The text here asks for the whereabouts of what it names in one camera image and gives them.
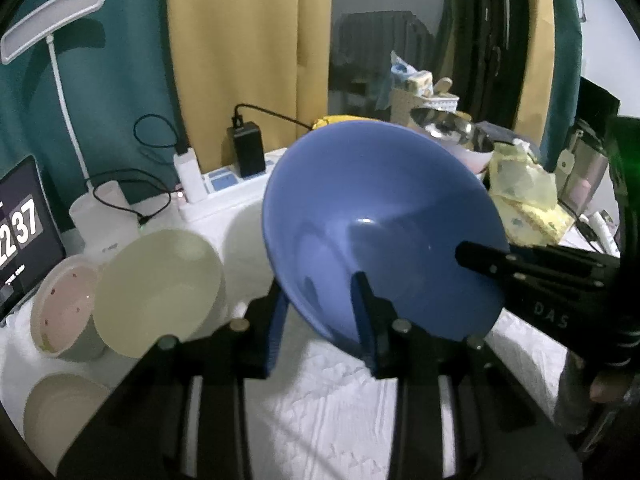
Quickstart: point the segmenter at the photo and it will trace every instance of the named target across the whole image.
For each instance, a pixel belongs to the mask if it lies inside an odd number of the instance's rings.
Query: teal wall
[[[25,0],[14,22],[47,0]],[[139,168],[173,187],[173,150],[151,150],[132,136],[142,114],[166,116],[179,131],[166,24],[166,0],[105,0],[103,7],[55,33],[66,103],[89,173]],[[171,142],[161,121],[140,125],[149,142]],[[60,111],[45,41],[0,65],[0,174],[33,153],[61,229],[84,193],[82,174]],[[157,192],[124,185],[130,202]]]

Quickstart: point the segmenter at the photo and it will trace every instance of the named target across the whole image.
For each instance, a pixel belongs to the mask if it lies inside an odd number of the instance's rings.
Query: bowl
[[[33,387],[24,407],[24,440],[50,473],[108,396],[105,386],[73,374],[50,375]]]
[[[475,124],[456,113],[414,108],[409,127],[440,143],[474,174],[482,173],[494,154],[494,143]]]
[[[139,358],[165,335],[181,341],[201,333],[214,306],[222,263],[196,233],[165,229],[121,250],[104,268],[96,290],[94,320],[100,337],[117,353]]]
[[[92,313],[98,267],[84,256],[57,264],[43,280],[31,309],[31,338],[48,357],[89,361],[98,357],[104,342]]]
[[[447,150],[402,126],[329,124],[297,140],[267,184],[262,230],[290,302],[355,356],[359,270],[399,316],[436,336],[483,336],[502,309],[498,285],[455,259],[463,240],[508,249],[492,200]]]

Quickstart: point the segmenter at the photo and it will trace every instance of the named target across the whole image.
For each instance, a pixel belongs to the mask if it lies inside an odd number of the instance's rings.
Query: white lamp
[[[88,249],[99,253],[103,253],[104,248],[113,248],[121,245],[119,242],[129,242],[132,238],[137,237],[138,220],[133,213],[109,208],[94,197],[94,188],[89,180],[89,172],[66,108],[53,33],[68,23],[95,12],[103,4],[104,0],[49,0],[27,14],[0,38],[0,60],[3,64],[11,63],[29,47],[46,38],[60,109],[82,169],[82,176],[88,187],[88,192],[72,204],[69,215],[80,231]],[[116,181],[101,186],[98,195],[102,200],[114,206],[129,208],[129,203]]]

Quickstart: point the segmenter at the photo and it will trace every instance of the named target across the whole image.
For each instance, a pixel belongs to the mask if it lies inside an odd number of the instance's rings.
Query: white charger
[[[187,202],[195,204],[209,195],[193,148],[188,148],[185,153],[174,153],[174,166]]]

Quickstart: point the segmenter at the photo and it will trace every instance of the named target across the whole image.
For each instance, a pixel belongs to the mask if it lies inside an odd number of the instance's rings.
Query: screw
[[[466,344],[474,350],[482,350],[482,346],[484,346],[482,338],[478,337],[477,335],[470,335],[469,337],[467,337]]]
[[[229,328],[233,332],[246,332],[249,330],[249,321],[244,317],[235,317],[229,322]]]
[[[409,333],[409,330],[411,330],[411,322],[405,319],[398,318],[395,319],[391,324],[391,328],[393,328],[394,331],[398,332],[399,334],[407,334]]]
[[[178,338],[175,335],[163,335],[158,339],[158,348],[161,350],[172,350],[178,344]]]

